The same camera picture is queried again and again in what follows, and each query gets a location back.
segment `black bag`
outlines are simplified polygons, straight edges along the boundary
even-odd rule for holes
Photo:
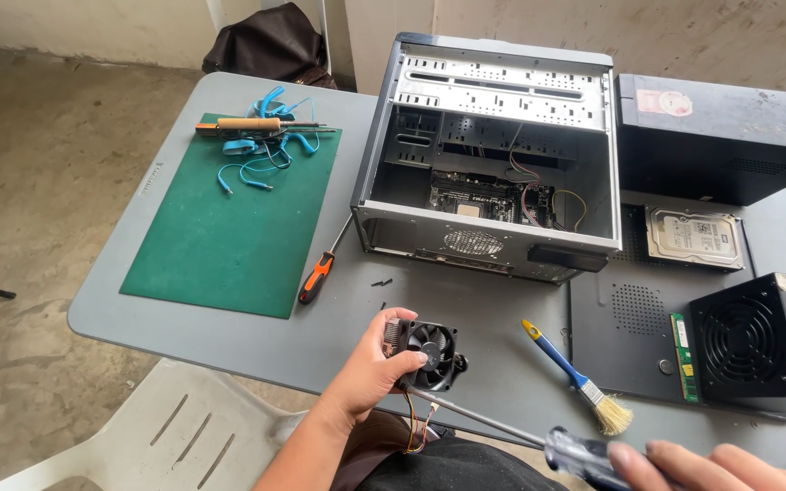
[[[224,27],[202,71],[337,88],[323,68],[326,60],[323,37],[296,4],[286,3]]]

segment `person's arm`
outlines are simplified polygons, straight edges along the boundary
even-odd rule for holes
[[[375,316],[342,371],[287,439],[254,491],[329,489],[354,425],[366,419],[400,376],[426,363],[426,354],[419,351],[384,357],[384,324],[393,317],[414,319],[417,314],[388,308]]]
[[[736,446],[717,446],[708,457],[668,441],[651,441],[645,447],[647,458],[631,446],[609,444],[612,466],[634,491],[672,491],[660,471],[688,491],[786,491],[786,471]]]

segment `orange screwdriver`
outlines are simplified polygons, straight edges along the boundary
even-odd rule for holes
[[[353,220],[353,218],[348,216],[348,220],[345,221],[342,232],[339,233],[338,238],[333,242],[333,246],[330,247],[328,251],[323,252],[320,260],[314,265],[311,274],[305,278],[305,283],[302,283],[302,287],[299,290],[299,296],[297,297],[299,303],[302,305],[308,305],[321,293],[323,282],[329,275],[329,270],[333,267],[335,248],[342,242],[342,237],[344,237],[344,233],[348,231],[351,220]]]

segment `hand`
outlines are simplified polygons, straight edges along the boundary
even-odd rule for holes
[[[716,446],[708,457],[667,441],[650,441],[645,448],[647,459],[631,446],[609,444],[611,465],[635,491],[672,491],[660,471],[693,491],[786,491],[785,470],[736,446]]]
[[[317,402],[333,424],[345,434],[361,423],[368,412],[389,394],[399,377],[426,364],[426,353],[403,351],[390,359],[381,352],[384,324],[388,319],[414,320],[418,315],[405,308],[382,310],[369,323],[344,367]]]

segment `computer case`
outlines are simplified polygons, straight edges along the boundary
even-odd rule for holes
[[[400,33],[351,201],[363,249],[557,284],[599,271],[621,247],[614,100],[604,54]]]
[[[690,303],[705,401],[786,412],[786,274]]]
[[[786,188],[786,92],[621,74],[625,190],[747,206]]]

